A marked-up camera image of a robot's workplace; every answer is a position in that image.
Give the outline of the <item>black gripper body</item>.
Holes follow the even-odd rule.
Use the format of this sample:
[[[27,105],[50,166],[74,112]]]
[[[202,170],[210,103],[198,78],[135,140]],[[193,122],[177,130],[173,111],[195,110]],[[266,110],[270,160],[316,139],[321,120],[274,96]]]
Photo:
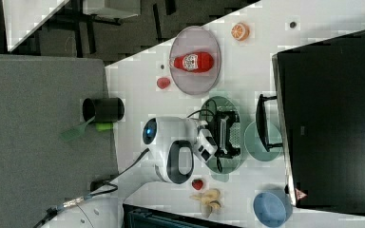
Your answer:
[[[240,154],[239,114],[235,111],[217,111],[210,122],[210,131],[217,143],[217,158],[233,159]]]

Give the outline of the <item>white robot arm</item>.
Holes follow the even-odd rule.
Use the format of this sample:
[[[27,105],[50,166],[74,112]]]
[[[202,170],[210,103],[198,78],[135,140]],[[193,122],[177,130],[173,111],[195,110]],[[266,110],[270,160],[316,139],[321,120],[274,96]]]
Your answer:
[[[198,119],[155,117],[145,124],[142,139],[145,150],[138,159],[80,205],[92,228],[122,228],[129,196],[149,182],[187,182],[195,159],[214,165],[218,174],[230,172],[230,161],[240,154],[240,116],[218,109]]]

